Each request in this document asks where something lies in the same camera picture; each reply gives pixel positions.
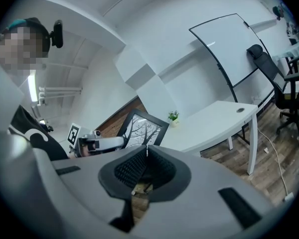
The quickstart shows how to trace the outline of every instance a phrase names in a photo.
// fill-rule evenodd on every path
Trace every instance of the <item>white flower pot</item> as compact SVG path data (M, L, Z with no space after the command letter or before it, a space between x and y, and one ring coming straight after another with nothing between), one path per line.
M179 119L175 119L170 123L171 127L177 127L179 125Z

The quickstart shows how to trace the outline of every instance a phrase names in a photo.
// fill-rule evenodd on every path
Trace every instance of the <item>tree artwork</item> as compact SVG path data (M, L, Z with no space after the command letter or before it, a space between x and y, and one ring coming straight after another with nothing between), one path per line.
M126 148L137 145L154 144L159 132L159 125L134 115L126 130Z

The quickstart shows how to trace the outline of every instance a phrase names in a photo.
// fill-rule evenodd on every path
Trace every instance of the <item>chair headrest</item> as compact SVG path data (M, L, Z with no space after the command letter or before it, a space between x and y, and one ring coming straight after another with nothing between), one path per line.
M255 59L261 55L261 53L263 52L263 48L259 44L254 44L249 49L247 49L247 52L249 52L249 54L252 55L252 57Z

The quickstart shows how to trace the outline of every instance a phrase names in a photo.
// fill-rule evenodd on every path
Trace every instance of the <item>picture frame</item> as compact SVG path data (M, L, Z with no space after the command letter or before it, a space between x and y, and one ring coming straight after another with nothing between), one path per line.
M138 109L133 109L124 120L117 136L126 136L122 148L134 145L160 145L169 123Z

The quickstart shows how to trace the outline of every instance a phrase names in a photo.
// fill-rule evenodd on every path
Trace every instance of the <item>potted plant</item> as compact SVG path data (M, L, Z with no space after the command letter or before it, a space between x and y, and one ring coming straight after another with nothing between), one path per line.
M177 111L175 111L175 112L170 112L170 113L168 114L168 118L171 120L170 125L171 125L172 127L176 127L176 126L178 126L178 124L179 124L178 115L179 115L179 113L178 113Z

